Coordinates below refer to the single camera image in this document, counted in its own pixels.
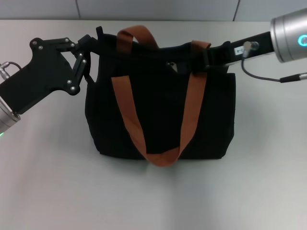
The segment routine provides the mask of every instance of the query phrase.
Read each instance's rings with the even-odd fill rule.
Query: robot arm
[[[87,81],[92,81],[89,76],[90,52],[119,55],[110,50],[103,39],[96,40],[89,35],[76,44],[68,38],[45,41],[35,38],[30,42],[30,48],[33,52],[32,60],[11,77],[4,70],[8,64],[0,66],[0,75],[5,79],[0,84],[0,134],[18,122],[20,114],[51,92],[63,90],[76,95],[80,91],[79,84],[83,76]],[[76,57],[72,69],[61,54],[68,51]],[[307,79],[307,73],[278,80],[258,77],[245,70],[246,58],[272,52],[276,53],[280,62],[307,57],[307,9],[273,19],[270,32],[209,48],[189,63],[176,63],[176,69],[200,72],[241,61],[244,72],[254,78],[281,83]]]

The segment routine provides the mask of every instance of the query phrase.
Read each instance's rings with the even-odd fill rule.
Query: black bracket
[[[80,82],[87,60],[77,53],[76,63],[70,64],[61,52],[72,51],[76,44],[68,38],[30,42],[32,60],[20,71],[0,84],[0,97],[16,113],[23,114],[33,105],[56,90],[70,95],[80,92]]]

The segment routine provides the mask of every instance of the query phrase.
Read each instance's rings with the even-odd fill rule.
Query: metal cylinder
[[[0,98],[0,134],[4,133],[19,120],[20,116],[13,113],[2,98]]]
[[[307,57],[307,8],[271,21],[271,39],[280,62]]]

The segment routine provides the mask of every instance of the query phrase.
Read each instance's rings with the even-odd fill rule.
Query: white surface
[[[270,22],[272,18],[307,7],[306,0],[242,0],[237,22]]]
[[[232,21],[238,0],[78,0],[82,19]]]
[[[0,19],[78,19],[75,0],[0,0]]]
[[[115,34],[134,24],[140,22],[0,21],[0,62],[26,65],[34,37],[77,41],[96,37],[99,25]],[[218,46],[269,30],[269,23],[142,24],[160,47],[193,39]],[[97,67],[96,60],[92,75]],[[306,72],[306,60],[280,64],[270,55],[246,67],[279,78]],[[229,72],[237,94],[226,156],[169,168],[99,155],[84,115],[84,81],[77,96],[52,93],[0,138],[0,229],[307,229],[307,81],[255,80],[239,64]]]

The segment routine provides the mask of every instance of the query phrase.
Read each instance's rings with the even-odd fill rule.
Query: brown bag handle
[[[121,43],[123,46],[118,46],[118,49],[129,53],[132,47],[130,44],[132,43]],[[191,43],[193,52],[198,52],[200,48],[204,49],[209,46],[209,43],[204,42],[193,41]],[[144,133],[136,113],[129,76],[112,77],[111,79],[125,128],[134,146],[146,160],[156,166],[164,167],[174,164],[195,134],[207,82],[207,73],[190,74],[180,132],[180,146],[160,154],[147,153]]]
[[[117,51],[121,53],[131,53],[133,38],[151,49],[159,49],[154,36],[143,25],[136,25],[123,29],[117,34]]]

